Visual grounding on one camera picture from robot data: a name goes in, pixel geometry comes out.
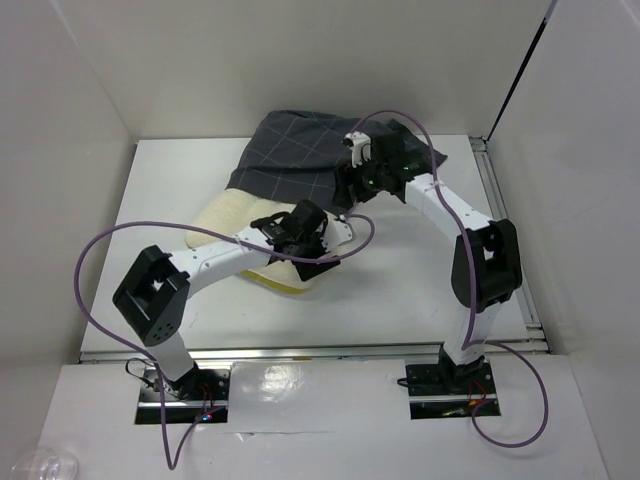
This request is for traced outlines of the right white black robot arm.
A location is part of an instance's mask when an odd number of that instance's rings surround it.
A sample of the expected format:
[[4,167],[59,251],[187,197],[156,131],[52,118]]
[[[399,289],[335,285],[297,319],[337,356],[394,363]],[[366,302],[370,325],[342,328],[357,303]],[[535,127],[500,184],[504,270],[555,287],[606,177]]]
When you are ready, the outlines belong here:
[[386,192],[430,220],[451,242],[451,288],[458,311],[440,347],[436,379],[460,391],[480,371],[502,307],[523,282],[515,225],[470,206],[440,180],[436,151],[412,152],[398,133],[354,131],[343,138],[350,161],[335,172],[334,204],[352,207]]

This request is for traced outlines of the cream yellow pillow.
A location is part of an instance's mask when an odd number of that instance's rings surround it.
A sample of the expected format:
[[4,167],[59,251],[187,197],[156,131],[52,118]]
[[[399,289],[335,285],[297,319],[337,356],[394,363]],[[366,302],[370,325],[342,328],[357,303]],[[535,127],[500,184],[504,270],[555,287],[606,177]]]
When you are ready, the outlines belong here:
[[[255,219],[279,212],[291,212],[295,205],[263,199],[239,189],[226,189],[212,199],[192,224],[196,227],[231,236]],[[250,281],[287,295],[303,294],[313,289],[316,278],[303,281],[290,261],[277,261],[269,266],[247,270],[241,275]]]

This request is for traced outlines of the dark grey plaid pillowcase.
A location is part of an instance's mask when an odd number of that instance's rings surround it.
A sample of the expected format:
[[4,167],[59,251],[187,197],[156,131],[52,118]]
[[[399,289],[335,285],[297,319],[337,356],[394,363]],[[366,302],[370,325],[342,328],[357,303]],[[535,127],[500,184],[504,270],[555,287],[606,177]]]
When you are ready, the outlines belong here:
[[406,181],[431,173],[447,159],[395,119],[362,122],[321,112],[276,110],[258,125],[227,187],[282,203],[308,199],[332,213],[349,211],[333,206],[332,197],[334,170],[351,164],[343,138],[354,131],[371,138],[367,163],[383,166],[394,177],[395,190],[388,193],[400,199]]

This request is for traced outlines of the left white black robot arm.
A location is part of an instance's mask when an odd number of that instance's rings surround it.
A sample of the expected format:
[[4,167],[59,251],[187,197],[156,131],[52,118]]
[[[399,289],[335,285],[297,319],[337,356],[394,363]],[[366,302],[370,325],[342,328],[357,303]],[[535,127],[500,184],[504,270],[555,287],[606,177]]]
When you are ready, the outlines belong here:
[[291,212],[252,221],[231,237],[197,248],[166,253],[142,250],[113,295],[113,304],[162,370],[161,385],[176,399],[189,397],[205,382],[179,333],[187,301],[204,288],[244,271],[292,256],[302,281],[337,266],[317,263],[354,239],[345,220],[331,220],[309,200]]

